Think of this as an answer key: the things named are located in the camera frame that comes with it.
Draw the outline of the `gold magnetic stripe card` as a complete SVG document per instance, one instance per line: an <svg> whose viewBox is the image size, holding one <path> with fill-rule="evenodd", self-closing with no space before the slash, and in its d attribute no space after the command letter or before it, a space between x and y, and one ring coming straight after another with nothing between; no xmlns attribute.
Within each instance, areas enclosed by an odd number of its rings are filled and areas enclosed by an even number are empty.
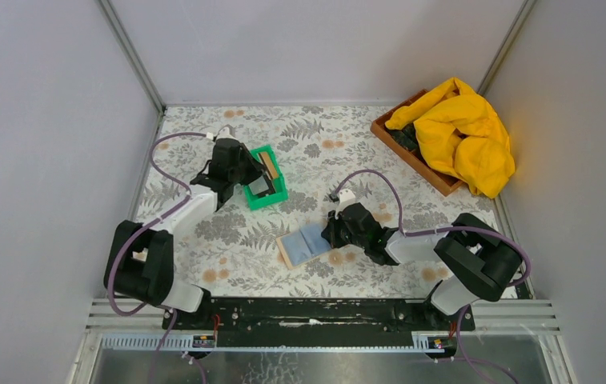
<svg viewBox="0 0 606 384"><path fill-rule="evenodd" d="M260 162L265 166L265 170L267 172L267 176L271 181L277 180L280 177L280 172L275 165L275 161L272 156L267 151L262 151L258 153Z"/></svg>

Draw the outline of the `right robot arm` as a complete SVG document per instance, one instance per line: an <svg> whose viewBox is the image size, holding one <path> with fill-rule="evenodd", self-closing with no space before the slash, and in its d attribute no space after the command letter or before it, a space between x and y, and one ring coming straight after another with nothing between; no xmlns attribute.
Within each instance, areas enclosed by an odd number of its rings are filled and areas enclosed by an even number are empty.
<svg viewBox="0 0 606 384"><path fill-rule="evenodd" d="M530 271L528 256L515 242L469 213L449 227L403 232L381 225L362 204L353 203L330 212L320 236L332 249L359 247L379 265L437 257L451 277L435 285L422 309L423 321L435 330L475 301L498 301L509 286L525 280L515 277L520 269Z"/></svg>

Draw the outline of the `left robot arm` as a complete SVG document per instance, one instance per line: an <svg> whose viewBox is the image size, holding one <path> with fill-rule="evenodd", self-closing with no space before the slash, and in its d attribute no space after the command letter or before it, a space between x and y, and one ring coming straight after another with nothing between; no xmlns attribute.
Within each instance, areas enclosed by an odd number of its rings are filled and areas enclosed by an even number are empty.
<svg viewBox="0 0 606 384"><path fill-rule="evenodd" d="M147 224L124 220L115 229L103 283L109 297L121 294L143 306L181 311L181 319L200 329L211 320L208 291L175 277L175 232L191 230L217 212L237 185L265 182L269 170L240 141L217 138L208 160L188 183L183 198Z"/></svg>

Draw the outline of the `green plastic bin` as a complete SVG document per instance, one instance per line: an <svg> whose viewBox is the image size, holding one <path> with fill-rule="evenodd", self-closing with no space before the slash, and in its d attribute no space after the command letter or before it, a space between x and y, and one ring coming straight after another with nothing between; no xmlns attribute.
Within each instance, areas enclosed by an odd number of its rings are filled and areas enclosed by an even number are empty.
<svg viewBox="0 0 606 384"><path fill-rule="evenodd" d="M260 165L264 166L265 172L263 176L244 186L249 208L260 210L288 200L285 177L271 146L265 145L254 149L251 151L251 155Z"/></svg>

